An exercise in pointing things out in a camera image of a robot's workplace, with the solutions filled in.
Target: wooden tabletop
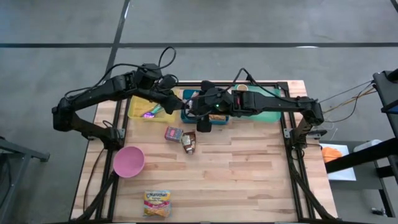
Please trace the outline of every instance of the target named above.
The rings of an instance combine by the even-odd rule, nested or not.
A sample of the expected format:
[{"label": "wooden tabletop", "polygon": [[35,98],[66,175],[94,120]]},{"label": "wooden tabletop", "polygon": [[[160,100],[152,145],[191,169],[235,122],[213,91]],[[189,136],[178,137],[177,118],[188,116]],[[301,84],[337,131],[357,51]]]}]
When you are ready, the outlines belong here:
[{"label": "wooden tabletop", "polygon": [[[307,95],[303,81],[287,82],[292,97]],[[112,121],[115,106],[112,101],[100,103],[95,124],[103,126],[102,120]],[[114,222],[297,221],[279,121],[264,123],[232,118],[227,125],[213,126],[210,133],[197,132],[197,149],[194,155],[187,155],[180,143],[164,139],[167,126],[184,131],[196,129],[195,124],[183,124],[179,111],[176,113],[172,124],[129,120],[126,146],[142,149],[146,164],[138,176],[120,178]],[[302,116],[296,113],[295,119],[298,124]],[[102,148],[99,140],[88,145],[71,218],[83,212],[85,188]],[[100,189],[105,155],[103,152],[88,189],[87,205]],[[304,161],[311,191],[337,217],[319,147],[306,148]],[[144,218],[145,190],[171,190],[172,216]],[[105,215],[109,195],[110,190],[105,197]],[[302,191],[300,198],[308,217]]]}]

